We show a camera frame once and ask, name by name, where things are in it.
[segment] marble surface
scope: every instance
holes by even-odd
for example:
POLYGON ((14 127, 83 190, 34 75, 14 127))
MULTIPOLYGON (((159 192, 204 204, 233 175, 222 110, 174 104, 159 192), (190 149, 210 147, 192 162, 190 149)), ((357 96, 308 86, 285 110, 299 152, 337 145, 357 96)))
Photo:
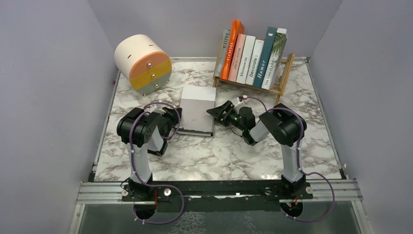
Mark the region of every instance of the marble surface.
MULTIPOLYGON (((125 114, 152 100, 178 105, 184 84, 212 86, 214 66, 214 62, 174 62, 167 85, 146 97, 135 92, 129 81, 121 75, 95 181, 122 181, 130 176, 128 151, 116 134, 117 123, 125 114)), ((216 105, 227 100, 233 101, 235 97, 244 94, 260 98, 268 108, 273 107, 276 99, 274 94, 219 82, 216 105)), ((307 122, 301 146, 304 170, 308 173, 319 172, 327 178, 340 178, 324 119, 304 62, 294 62, 281 102, 307 122)), ((264 112, 263 106, 255 100, 250 100, 248 106, 252 107, 255 115, 264 112)), ((233 134, 229 127, 215 123, 214 137, 176 135, 168 144, 163 157, 149 155, 149 166, 154 180, 281 178, 281 148, 271 135, 255 146, 249 146, 242 138, 233 134)))

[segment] cylindrical drawer unit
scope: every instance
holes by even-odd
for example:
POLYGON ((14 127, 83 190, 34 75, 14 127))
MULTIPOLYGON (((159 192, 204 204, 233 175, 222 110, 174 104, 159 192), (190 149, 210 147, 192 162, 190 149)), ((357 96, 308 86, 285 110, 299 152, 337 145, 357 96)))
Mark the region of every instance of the cylindrical drawer unit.
POLYGON ((142 34, 119 43, 114 57, 120 72, 141 94, 153 92, 165 85, 172 71, 169 56, 142 34))

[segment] wooden bookshelf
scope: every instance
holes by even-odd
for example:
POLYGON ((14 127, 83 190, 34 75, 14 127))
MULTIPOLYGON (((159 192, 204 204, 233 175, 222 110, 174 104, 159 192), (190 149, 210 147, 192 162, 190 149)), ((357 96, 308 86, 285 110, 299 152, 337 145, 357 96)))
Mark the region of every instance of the wooden bookshelf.
MULTIPOLYGON (((215 70, 217 69, 218 58, 219 58, 220 53, 221 53, 221 47, 220 47, 220 50, 219 50, 219 53, 218 53, 217 63, 215 64, 214 74, 215 74, 215 70)), ((223 81, 223 82, 234 84, 234 85, 239 85, 239 86, 243 86, 243 87, 247 87, 247 88, 261 90, 263 92, 273 93, 273 94, 277 95, 277 98, 275 100, 275 105, 277 105, 280 102, 281 96, 284 94, 285 87, 287 86, 287 81, 288 81, 288 77, 290 76, 290 71, 291 71, 291 68, 293 66, 294 58, 295 58, 295 54, 289 54, 288 57, 287 57, 287 60, 282 60, 281 61, 282 64, 285 64, 284 71, 282 72, 280 81, 275 83, 276 87, 272 88, 270 90, 257 88, 255 86, 252 86, 252 85, 249 85, 249 84, 241 84, 241 83, 229 81, 229 80, 226 80, 226 79, 221 79, 221 78, 215 77, 215 76, 214 76, 213 87, 217 86, 218 81, 223 81)))

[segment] gray wall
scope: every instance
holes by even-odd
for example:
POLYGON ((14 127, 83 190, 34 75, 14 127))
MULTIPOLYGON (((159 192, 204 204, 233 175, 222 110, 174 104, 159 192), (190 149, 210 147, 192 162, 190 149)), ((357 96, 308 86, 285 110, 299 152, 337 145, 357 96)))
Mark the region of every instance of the gray wall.
POLYGON ((344 0, 310 59, 376 234, 413 229, 413 1, 344 0))
POLYGON ((0 2, 0 233, 67 233, 115 75, 86 0, 0 2))
POLYGON ((287 29, 285 55, 311 56, 342 0, 88 0, 113 49, 146 34, 172 57, 216 57, 233 19, 264 37, 287 29))

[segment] book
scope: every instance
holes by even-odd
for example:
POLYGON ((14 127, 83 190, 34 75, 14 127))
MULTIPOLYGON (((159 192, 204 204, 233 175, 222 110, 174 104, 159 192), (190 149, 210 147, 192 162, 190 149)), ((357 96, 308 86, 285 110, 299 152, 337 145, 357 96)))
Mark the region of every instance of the book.
POLYGON ((275 74, 277 73, 278 67, 280 66, 281 57, 282 53, 284 52, 286 42, 287 30, 283 28, 277 29, 277 34, 275 35, 274 44, 272 46, 267 71, 265 72, 261 88, 269 90, 274 87, 275 81, 277 80, 275 74))
POLYGON ((241 57, 243 55, 244 50, 244 43, 245 43, 245 35, 238 34, 237 44, 234 47, 231 67, 229 69, 228 80, 230 81, 237 81, 238 70, 241 64, 241 57))
POLYGON ((274 44, 276 33, 277 33, 277 28, 273 28, 273 27, 267 28, 263 51, 261 52, 260 62, 258 63, 258 67, 257 67, 257 74, 255 75, 254 83, 253 83, 253 85, 257 88, 261 88, 263 84, 264 75, 267 70, 268 60, 271 55, 271 50, 274 44))
POLYGON ((182 108, 179 134, 211 137, 214 133, 214 117, 207 113, 215 107, 217 89, 184 85, 180 107, 182 108))
POLYGON ((255 75, 257 74, 257 66, 260 62, 261 52, 263 51, 264 41, 255 40, 254 49, 252 50, 251 62, 248 68, 245 84, 252 85, 254 83, 255 75))
POLYGON ((225 54, 224 65, 222 67, 221 79, 228 79, 229 69, 232 61, 232 52, 234 50, 235 44, 237 43, 238 34, 240 33, 244 33, 244 26, 241 21, 234 19, 232 21, 231 32, 229 34, 228 48, 225 54))
POLYGON ((221 72, 222 72, 222 67, 224 66, 224 60, 225 60, 225 53, 226 49, 228 47, 228 41, 229 41, 229 33, 231 31, 229 30, 224 30, 223 36, 222 36, 222 43, 221 43, 221 52, 218 57, 217 61, 217 68, 215 69, 215 77, 221 77, 221 72))
POLYGON ((248 73, 249 64, 251 62, 252 50, 254 49, 255 37, 246 36, 243 55, 241 56, 241 64, 238 69, 237 83, 245 84, 245 80, 248 73))

